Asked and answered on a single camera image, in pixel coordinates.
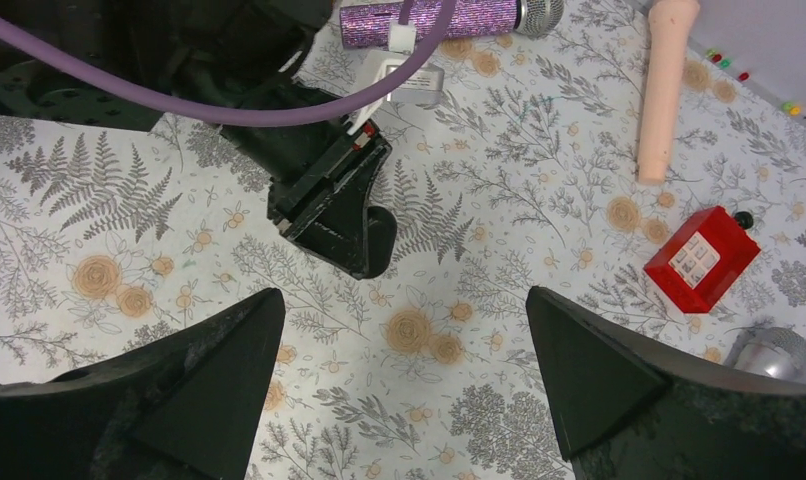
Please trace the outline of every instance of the red toy block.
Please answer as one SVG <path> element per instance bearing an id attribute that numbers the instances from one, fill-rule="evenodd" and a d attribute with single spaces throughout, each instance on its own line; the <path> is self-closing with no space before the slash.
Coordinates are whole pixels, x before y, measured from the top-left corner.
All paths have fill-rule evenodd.
<path id="1" fill-rule="evenodd" d="M 697 212 L 644 271 L 683 313 L 708 313 L 761 251 L 745 228 L 723 207 Z"/>

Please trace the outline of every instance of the white plastic clip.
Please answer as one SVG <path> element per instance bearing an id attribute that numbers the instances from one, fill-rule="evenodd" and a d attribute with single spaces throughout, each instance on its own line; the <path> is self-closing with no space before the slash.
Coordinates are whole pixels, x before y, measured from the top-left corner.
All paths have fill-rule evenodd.
<path id="1" fill-rule="evenodd" d="M 388 29 L 388 51 L 411 55 L 415 51 L 418 29 L 414 25 L 400 25 L 391 21 Z"/>
<path id="2" fill-rule="evenodd" d="M 390 72 L 389 67 L 399 67 L 406 61 L 406 58 L 406 55 L 399 53 L 384 52 L 382 50 L 368 51 L 368 56 L 365 58 L 365 61 L 362 62 L 362 68 L 356 75 L 356 81 L 353 83 L 351 91 L 358 92 L 373 85 Z M 382 106 L 382 102 L 384 101 L 385 97 L 359 109 L 353 116 L 353 126 L 350 127 L 347 133 L 353 135 L 358 132 L 359 129 L 362 128 L 362 125 L 371 118 L 371 115 L 379 110 L 379 107 Z"/>

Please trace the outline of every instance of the orange rose print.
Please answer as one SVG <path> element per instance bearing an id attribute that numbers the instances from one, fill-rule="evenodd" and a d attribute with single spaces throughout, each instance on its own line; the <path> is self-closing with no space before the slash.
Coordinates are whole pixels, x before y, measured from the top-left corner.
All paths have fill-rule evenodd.
<path id="1" fill-rule="evenodd" d="M 692 332 L 693 334 L 700 333 L 700 327 L 702 323 L 703 321 L 700 319 L 700 317 L 692 315 L 689 318 L 689 331 Z"/>
<path id="2" fill-rule="evenodd" d="M 674 194 L 671 192 L 662 192 L 656 197 L 656 203 L 662 208 L 671 208 L 674 206 Z"/>
<path id="3" fill-rule="evenodd" d="M 627 197 L 618 197 L 606 207 L 606 218 L 615 230 L 632 233 L 641 221 L 641 214 L 636 202 Z"/>
<path id="4" fill-rule="evenodd" d="M 465 60 L 474 51 L 474 44 L 470 38 L 454 38 L 441 42 L 438 51 L 453 60 Z"/>
<path id="5" fill-rule="evenodd" d="M 159 257 L 150 264 L 156 274 L 166 277 L 173 271 L 173 260 L 170 257 Z"/>
<path id="6" fill-rule="evenodd" d="M 683 68 L 683 83 L 696 92 L 702 92 L 712 85 L 712 76 L 706 65 L 697 60 L 686 60 Z"/>
<path id="7" fill-rule="evenodd" d="M 483 77 L 493 77 L 500 73 L 500 59 L 491 52 L 474 52 L 471 57 L 474 70 Z"/>
<path id="8" fill-rule="evenodd" d="M 438 363 L 456 363 L 462 357 L 462 342 L 455 335 L 436 335 L 430 341 L 430 353 Z"/>
<path id="9" fill-rule="evenodd" d="M 72 283 L 83 297 L 103 299 L 120 285 L 120 267 L 104 255 L 88 257 L 76 268 Z"/>
<path id="10" fill-rule="evenodd" d="M 726 80 L 719 80 L 712 86 L 712 93 L 721 103 L 733 103 L 736 101 L 736 87 Z"/>
<path id="11" fill-rule="evenodd" d="M 447 465 L 448 463 L 453 461 L 453 457 L 456 456 L 456 450 L 453 450 L 450 447 L 445 447 L 444 450 L 438 455 L 438 460 Z"/>
<path id="12" fill-rule="evenodd" d="M 382 467 L 379 466 L 379 463 L 376 461 L 370 465 L 368 465 L 368 471 L 365 472 L 365 476 L 368 477 L 369 480 L 374 480 L 382 473 Z"/>
<path id="13" fill-rule="evenodd" d="M 182 288 L 179 289 L 179 296 L 176 297 L 176 306 L 182 309 L 188 308 L 194 303 L 194 299 L 191 298 L 191 287 L 188 285 L 183 285 Z"/>
<path id="14" fill-rule="evenodd" d="M 456 305 L 450 307 L 450 318 L 457 322 L 467 322 L 474 316 L 474 307 L 469 303 L 456 302 Z"/>
<path id="15" fill-rule="evenodd" d="M 413 408 L 409 410 L 409 419 L 413 422 L 423 422 L 432 418 L 433 412 L 429 408 Z"/>
<path id="16" fill-rule="evenodd" d="M 706 351 L 703 352 L 703 358 L 710 362 L 721 363 L 721 351 L 715 347 L 706 347 Z"/>
<path id="17" fill-rule="evenodd" d="M 265 406 L 263 407 L 263 410 L 268 412 L 276 410 L 280 405 L 282 405 L 285 397 L 285 387 L 282 386 L 282 382 L 279 380 L 272 380 L 270 386 L 268 386 L 268 393 L 265 395 Z"/>
<path id="18" fill-rule="evenodd" d="M 650 243 L 661 245 L 668 240 L 668 225 L 658 218 L 652 218 L 645 222 L 642 231 Z"/>
<path id="19" fill-rule="evenodd" d="M 512 35 L 500 35 L 499 37 L 495 38 L 494 41 L 503 48 L 509 48 L 512 46 Z"/>
<path id="20" fill-rule="evenodd" d="M 491 344 L 489 348 L 492 352 L 500 350 L 500 348 L 503 346 L 503 335 L 495 333 L 491 336 L 491 341 L 489 343 Z"/>
<path id="21" fill-rule="evenodd" d="M 417 310 L 400 312 L 388 322 L 386 341 L 388 346 L 400 353 L 417 353 L 429 342 L 432 326 Z"/>
<path id="22" fill-rule="evenodd" d="M 117 289 L 117 307 L 127 317 L 139 318 L 150 311 L 153 298 L 141 287 L 121 285 Z"/>
<path id="23" fill-rule="evenodd" d="M 276 361 L 285 365 L 291 365 L 297 358 L 297 349 L 291 345 L 283 345 L 276 352 Z"/>

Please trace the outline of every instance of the black plastic part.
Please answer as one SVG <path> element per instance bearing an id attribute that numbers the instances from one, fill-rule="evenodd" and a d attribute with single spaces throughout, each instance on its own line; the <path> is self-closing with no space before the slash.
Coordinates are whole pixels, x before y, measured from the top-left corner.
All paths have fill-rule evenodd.
<path id="1" fill-rule="evenodd" d="M 753 215 L 750 212 L 736 212 L 733 219 L 743 230 L 750 230 L 753 227 Z"/>
<path id="2" fill-rule="evenodd" d="M 258 110 L 337 98 L 292 80 L 331 14 L 329 0 L 0 0 L 3 18 L 121 78 Z M 2 43 L 0 114 L 131 130 L 150 130 L 161 116 Z M 373 278 L 388 268 L 397 232 L 391 212 L 368 208 L 391 146 L 372 122 L 374 133 L 356 145 L 361 132 L 347 135 L 343 122 L 221 126 L 221 134 L 270 172 L 268 217 L 285 238 L 355 278 Z"/>
<path id="3" fill-rule="evenodd" d="M 265 290 L 49 383 L 0 386 L 0 479 L 243 480 L 284 317 Z"/>
<path id="4" fill-rule="evenodd" d="M 391 146 L 366 125 L 376 133 L 364 145 L 363 132 L 342 134 L 297 182 L 274 183 L 268 195 L 268 218 L 283 237 L 356 279 L 385 272 L 397 235 L 391 212 L 368 207 Z"/>
<path id="5" fill-rule="evenodd" d="M 553 417 L 556 440 L 562 457 L 569 459 L 617 433 L 632 415 L 655 402 L 668 382 L 624 355 L 617 344 L 587 334 L 580 322 L 555 320 L 591 314 L 569 312 L 553 298 L 551 292 L 533 289 L 527 315 L 548 403 L 559 412 Z M 606 408 L 597 408 L 602 398 Z"/>
<path id="6" fill-rule="evenodd" d="M 706 361 L 546 288 L 527 311 L 577 479 L 806 479 L 806 384 Z"/>
<path id="7" fill-rule="evenodd" d="M 165 94 L 187 61 L 265 84 L 311 45 L 328 0 L 0 0 L 0 16 L 74 57 Z M 0 41 L 0 115 L 148 131 L 163 112 L 117 98 Z"/>

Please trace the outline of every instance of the floral tablecloth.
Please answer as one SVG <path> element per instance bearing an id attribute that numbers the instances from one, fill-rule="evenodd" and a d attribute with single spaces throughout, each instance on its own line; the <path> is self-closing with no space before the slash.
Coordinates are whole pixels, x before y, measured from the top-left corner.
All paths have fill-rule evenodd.
<path id="1" fill-rule="evenodd" d="M 646 20 L 569 3 L 544 39 L 445 43 L 442 103 L 386 104 L 373 192 L 393 265 L 358 282 L 282 241 L 267 175 L 199 122 L 151 133 L 0 117 L 0 381 L 46 381 L 265 287 L 289 307 L 248 478 L 562 479 L 524 313 L 545 285 L 711 361 L 739 331 L 806 334 L 806 131 L 690 55 L 676 161 L 634 182 Z M 336 25 L 306 82 L 343 93 Z M 756 217 L 763 252 L 709 315 L 642 273 L 695 211 Z"/>

